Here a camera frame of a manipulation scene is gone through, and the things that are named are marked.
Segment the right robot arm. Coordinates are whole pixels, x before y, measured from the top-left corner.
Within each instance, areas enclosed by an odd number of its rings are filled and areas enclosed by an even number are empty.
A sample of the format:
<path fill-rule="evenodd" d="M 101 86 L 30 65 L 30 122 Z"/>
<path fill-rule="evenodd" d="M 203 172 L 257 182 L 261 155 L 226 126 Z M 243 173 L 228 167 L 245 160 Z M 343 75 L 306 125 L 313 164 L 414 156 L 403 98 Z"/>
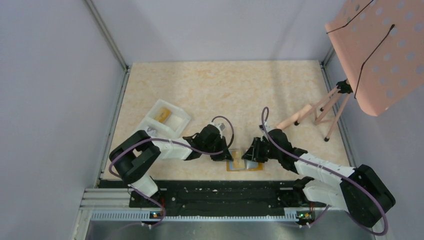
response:
<path fill-rule="evenodd" d="M 285 169 L 303 178 L 293 187 L 299 206 L 318 202 L 345 211 L 358 224 L 371 228 L 396 200 L 376 172 L 365 164 L 343 166 L 320 159 L 294 147 L 281 129 L 255 137 L 242 159 L 265 163 L 276 160 Z"/>

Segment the tan leather card holder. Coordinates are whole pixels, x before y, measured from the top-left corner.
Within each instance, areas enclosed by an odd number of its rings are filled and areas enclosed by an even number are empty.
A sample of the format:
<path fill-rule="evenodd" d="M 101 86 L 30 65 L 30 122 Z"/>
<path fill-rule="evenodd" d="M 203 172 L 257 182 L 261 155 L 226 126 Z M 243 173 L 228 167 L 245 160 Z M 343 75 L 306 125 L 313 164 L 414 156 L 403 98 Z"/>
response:
<path fill-rule="evenodd" d="M 229 150 L 233 160 L 226 162 L 227 172 L 254 172 L 262 171 L 264 169 L 262 163 L 242 159 L 245 151 L 243 149 L 230 149 Z"/>

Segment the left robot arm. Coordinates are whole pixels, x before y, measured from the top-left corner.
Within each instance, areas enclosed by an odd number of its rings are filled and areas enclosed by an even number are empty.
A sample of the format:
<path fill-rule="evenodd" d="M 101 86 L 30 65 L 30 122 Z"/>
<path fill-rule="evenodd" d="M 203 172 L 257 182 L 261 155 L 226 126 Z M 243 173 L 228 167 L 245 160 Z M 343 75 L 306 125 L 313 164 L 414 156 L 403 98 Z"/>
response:
<path fill-rule="evenodd" d="M 202 155 L 210 156 L 213 161 L 233 160 L 226 138 L 215 124 L 208 124 L 192 136 L 176 139 L 151 137 L 145 130 L 138 130 L 111 151 L 109 170 L 141 192 L 141 200 L 147 206 L 154 207 L 160 202 L 161 194 L 148 174 L 153 163 L 164 159 L 190 161 Z"/>

